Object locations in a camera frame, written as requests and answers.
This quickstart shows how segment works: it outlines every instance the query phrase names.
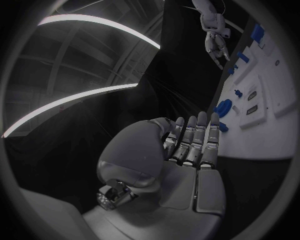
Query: wire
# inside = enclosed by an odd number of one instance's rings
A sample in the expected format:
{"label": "wire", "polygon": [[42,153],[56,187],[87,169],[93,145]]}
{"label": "wire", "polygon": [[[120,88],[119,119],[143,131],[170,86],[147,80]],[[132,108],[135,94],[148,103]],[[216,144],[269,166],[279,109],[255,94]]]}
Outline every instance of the wire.
{"label": "wire", "polygon": [[91,5],[93,5],[93,4],[96,4],[96,3],[99,3],[99,2],[102,2],[102,1],[104,1],[104,0],[99,0],[99,1],[92,2],[92,3],[88,4],[88,5],[85,5],[85,6],[83,6],[83,7],[77,8],[77,9],[72,10],[72,11],[59,12],[57,9],[55,9],[55,10],[56,10],[59,14],[71,14],[71,13],[74,13],[74,12],[76,12],[76,11],[78,11],[78,10],[84,9],[84,8],[86,8],[86,7],[88,7],[88,6],[91,6]]}
{"label": "wire", "polygon": [[222,0],[222,2],[223,2],[223,4],[224,4],[224,11],[223,11],[223,13],[222,13],[222,15],[225,13],[225,11],[226,11],[226,6],[225,6],[225,2]]}

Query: robotic arm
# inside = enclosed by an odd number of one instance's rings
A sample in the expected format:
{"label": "robotic arm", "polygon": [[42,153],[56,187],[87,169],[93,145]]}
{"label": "robotic arm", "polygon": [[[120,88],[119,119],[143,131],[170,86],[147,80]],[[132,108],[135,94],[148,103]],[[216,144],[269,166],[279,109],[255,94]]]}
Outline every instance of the robotic arm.
{"label": "robotic arm", "polygon": [[230,38],[230,29],[225,28],[225,19],[209,0],[192,0],[196,10],[201,14],[200,21],[202,29],[207,32],[205,38],[205,50],[215,62],[215,64],[223,70],[217,58],[224,55],[227,61],[230,56],[224,38]]}

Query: curved light strip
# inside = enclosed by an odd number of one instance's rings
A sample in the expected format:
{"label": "curved light strip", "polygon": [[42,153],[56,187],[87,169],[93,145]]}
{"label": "curved light strip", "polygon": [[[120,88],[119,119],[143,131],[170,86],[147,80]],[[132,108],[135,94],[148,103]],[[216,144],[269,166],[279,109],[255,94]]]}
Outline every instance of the curved light strip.
{"label": "curved light strip", "polygon": [[161,46],[158,45],[156,42],[152,41],[150,38],[144,36],[143,34],[124,26],[120,23],[110,21],[101,17],[96,16],[88,16],[88,15],[80,15],[80,14],[62,14],[62,15],[54,15],[54,16],[48,16],[45,17],[38,25],[53,23],[53,22],[59,22],[59,21],[85,21],[85,22],[92,22],[97,24],[104,24],[116,29],[123,30],[127,33],[130,33],[134,36],[137,36],[140,39],[145,40],[146,42],[152,44],[154,47],[160,49]]}
{"label": "curved light strip", "polygon": [[24,124],[25,122],[27,122],[28,120],[34,118],[35,116],[49,110],[52,109],[54,107],[57,107],[61,104],[70,102],[72,100],[76,100],[76,99],[80,99],[86,96],[90,96],[93,94],[99,94],[99,93],[103,93],[106,91],[111,91],[111,90],[117,90],[117,89],[126,89],[126,88],[132,88],[132,87],[136,87],[138,84],[134,83],[134,84],[125,84],[125,85],[117,85],[117,86],[108,86],[108,87],[103,87],[103,88],[99,88],[99,89],[95,89],[95,90],[91,90],[91,91],[84,91],[78,94],[74,94],[71,96],[67,96],[64,97],[62,99],[59,99],[57,101],[51,102],[45,106],[42,106],[40,108],[38,108],[37,110],[32,111],[31,113],[27,114],[26,116],[22,117],[19,121],[17,121],[16,123],[14,123],[9,129],[6,130],[6,132],[3,134],[3,138],[8,137],[14,130],[16,130],[18,127],[20,127],[22,124]]}

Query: dark background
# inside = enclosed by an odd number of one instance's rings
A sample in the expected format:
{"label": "dark background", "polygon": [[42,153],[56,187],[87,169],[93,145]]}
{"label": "dark background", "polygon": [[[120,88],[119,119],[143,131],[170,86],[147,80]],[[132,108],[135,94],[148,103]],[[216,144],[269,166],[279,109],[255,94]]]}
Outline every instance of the dark background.
{"label": "dark background", "polygon": [[[216,2],[222,11],[222,1]],[[225,18],[245,30],[247,24],[252,28],[255,21],[246,12],[230,0],[225,4]],[[212,102],[219,98],[218,86],[226,79],[226,68],[222,74],[205,52],[206,34],[201,30],[200,14],[183,5],[192,7],[188,0],[165,0],[161,50],[138,87],[85,100],[55,115],[26,137],[5,139],[20,187],[72,203],[84,213],[97,204],[96,192],[101,186],[96,176],[99,156],[121,129],[139,120],[156,117],[175,120],[183,116],[187,121],[199,111],[211,111]],[[21,7],[14,2],[8,9],[20,11]],[[272,7],[281,13],[291,9],[288,2],[274,3]],[[243,49],[248,44],[249,37],[241,39],[234,29],[227,40],[229,53],[236,46]],[[218,159],[227,206],[215,239],[231,239],[259,216],[280,187],[289,163],[289,159]],[[295,234],[295,223],[290,219],[299,212],[296,206],[287,212],[285,221],[270,239]],[[25,233],[13,225],[9,212],[4,211],[2,217],[6,220],[7,234],[23,239]]]}

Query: ceiling light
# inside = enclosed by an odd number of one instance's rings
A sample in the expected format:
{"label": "ceiling light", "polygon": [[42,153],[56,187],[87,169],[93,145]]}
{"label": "ceiling light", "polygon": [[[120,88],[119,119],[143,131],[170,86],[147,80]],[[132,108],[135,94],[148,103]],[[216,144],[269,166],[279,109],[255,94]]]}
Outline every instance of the ceiling light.
{"label": "ceiling light", "polygon": [[9,129],[6,130],[6,132],[2,135],[3,138],[8,137],[14,130],[16,130],[18,127],[20,127],[22,124],[26,123],[28,120],[34,118],[35,116],[49,110],[52,109],[54,107],[57,107],[59,105],[65,104],[67,102],[70,102],[72,100],[76,100],[76,99],[80,99],[86,96],[90,96],[93,94],[99,94],[99,93],[103,93],[106,91],[111,91],[111,90],[117,90],[117,89],[126,89],[126,88],[132,88],[132,87],[136,87],[138,84],[134,83],[134,84],[125,84],[125,85],[117,85],[117,86],[108,86],[108,87],[103,87],[103,88],[99,88],[99,89],[95,89],[95,90],[91,90],[91,91],[84,91],[81,93],[77,93],[71,96],[67,96],[64,97],[62,99],[59,99],[57,101],[51,102],[45,106],[42,106],[40,108],[38,108],[37,110],[32,111],[31,113],[27,114],[26,116],[22,117],[19,121],[17,121],[16,123],[14,123]]}
{"label": "ceiling light", "polygon": [[88,15],[80,15],[80,14],[62,14],[62,15],[54,15],[54,16],[48,16],[45,17],[38,25],[53,23],[53,22],[59,22],[59,21],[86,21],[86,22],[92,22],[92,23],[98,23],[98,24],[104,24],[116,29],[123,30],[127,33],[130,33],[134,36],[137,36],[140,39],[145,40],[146,42],[152,44],[154,47],[160,49],[161,46],[158,45],[156,42],[152,41],[150,38],[144,36],[143,34],[124,26],[120,23],[110,21],[101,17],[96,16],[88,16]]}

